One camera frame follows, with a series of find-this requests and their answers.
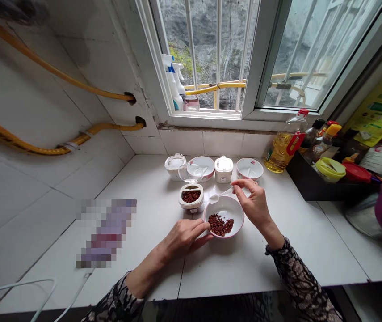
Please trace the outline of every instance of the sleeve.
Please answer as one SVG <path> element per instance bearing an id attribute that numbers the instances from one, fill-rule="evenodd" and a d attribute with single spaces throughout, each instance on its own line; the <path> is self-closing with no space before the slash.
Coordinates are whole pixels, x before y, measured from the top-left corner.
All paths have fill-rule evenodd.
<path id="1" fill-rule="evenodd" d="M 294 307 L 312 321 L 343 321 L 326 292 L 290 245 L 289 239 L 285 237 L 285 244 L 278 250 L 271 250 L 267 245 L 265 254 L 273 257 L 281 284 Z"/>
<path id="2" fill-rule="evenodd" d="M 94 306 L 81 322 L 98 321 L 131 321 L 139 312 L 143 299 L 133 296 L 126 285 L 126 279 L 130 272 L 127 272 Z"/>

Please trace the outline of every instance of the yellow package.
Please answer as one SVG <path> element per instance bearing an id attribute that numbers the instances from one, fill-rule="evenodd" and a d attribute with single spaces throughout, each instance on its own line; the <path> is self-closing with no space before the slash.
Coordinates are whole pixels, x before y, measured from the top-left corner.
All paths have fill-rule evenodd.
<path id="1" fill-rule="evenodd" d="M 344 127 L 359 130 L 356 141 L 370 147 L 382 139 L 382 80 L 374 87 Z"/>

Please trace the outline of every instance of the cooking oil bottle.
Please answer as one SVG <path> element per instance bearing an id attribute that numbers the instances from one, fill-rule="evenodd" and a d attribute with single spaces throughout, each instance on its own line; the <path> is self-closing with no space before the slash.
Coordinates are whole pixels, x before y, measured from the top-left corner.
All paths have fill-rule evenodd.
<path id="1" fill-rule="evenodd" d="M 277 133 L 273 147 L 269 150 L 264 161 L 268 170 L 280 173 L 286 169 L 306 136 L 307 115 L 307 109 L 300 109 L 296 116 L 285 122 L 283 130 Z"/>

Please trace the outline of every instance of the white countertop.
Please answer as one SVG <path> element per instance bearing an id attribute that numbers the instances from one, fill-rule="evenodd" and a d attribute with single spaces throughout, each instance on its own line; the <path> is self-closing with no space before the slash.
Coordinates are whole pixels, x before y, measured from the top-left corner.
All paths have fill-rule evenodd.
<path id="1" fill-rule="evenodd" d="M 98 196 L 97 199 L 137 199 L 137 214 L 127 228 L 117 260 L 111 263 L 111 268 L 94 271 L 74 307 L 96 304 L 120 277 L 143 260 L 176 221 L 191 218 L 178 204 L 179 189 L 184 183 L 169 179 L 165 159 L 166 156 L 136 155 Z M 232 159 L 234 164 L 239 160 Z M 359 240 L 360 233 L 350 225 L 350 229 L 345 225 L 338 228 L 335 220 L 342 215 L 335 204 L 319 203 L 326 216 L 318 203 L 304 201 L 287 172 L 274 174 L 266 170 L 259 184 L 267 191 L 270 213 L 280 231 L 290 239 L 322 286 L 365 283 L 370 276 L 371 280 L 382 280 L 382 246 L 371 241 L 365 247 L 366 255 L 360 258 L 361 247 L 348 244 Z M 214 178 L 202 185 L 205 199 L 214 190 L 225 191 L 230 187 L 217 184 Z M 69 305 L 85 274 L 85 269 L 75 268 L 76 255 L 85 247 L 90 233 L 81 221 L 75 221 L 24 276 L 23 280 L 57 279 L 57 288 L 44 309 Z M 265 244 L 246 218 L 234 238 L 211 240 L 193 255 L 173 262 L 147 299 L 279 290 L 274 262 L 264 255 Z M 12 289 L 0 303 L 0 314 L 36 310 L 49 287 L 46 283 Z"/>

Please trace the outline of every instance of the glass pane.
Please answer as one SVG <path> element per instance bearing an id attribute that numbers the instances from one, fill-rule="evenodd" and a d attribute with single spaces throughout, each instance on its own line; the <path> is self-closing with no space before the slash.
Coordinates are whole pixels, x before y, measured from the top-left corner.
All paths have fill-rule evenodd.
<path id="1" fill-rule="evenodd" d="M 246 18 L 249 0 L 223 0 L 222 1 L 222 35 L 221 35 L 221 82 L 236 81 L 239 79 L 241 56 L 244 46 Z M 259 0 L 253 1 L 253 11 L 249 28 L 249 44 L 245 59 L 246 79 L 247 68 L 252 50 L 254 29 L 256 24 Z M 170 54 L 175 61 L 183 63 L 182 84 L 187 91 L 193 90 L 192 58 L 189 48 L 188 29 L 186 23 L 184 0 L 159 0 L 163 16 L 165 33 L 170 48 Z M 197 83 L 200 88 L 216 84 L 216 1 L 191 0 L 191 18 L 193 27 L 195 60 L 197 66 Z M 238 89 L 226 88 L 220 91 L 220 109 L 235 110 Z M 214 109 L 213 92 L 198 95 L 200 107 Z"/>
<path id="2" fill-rule="evenodd" d="M 303 28 L 313 1 L 314 11 Z M 381 4 L 382 0 L 293 0 L 271 76 L 272 86 L 258 107 L 305 106 L 318 110 Z"/>

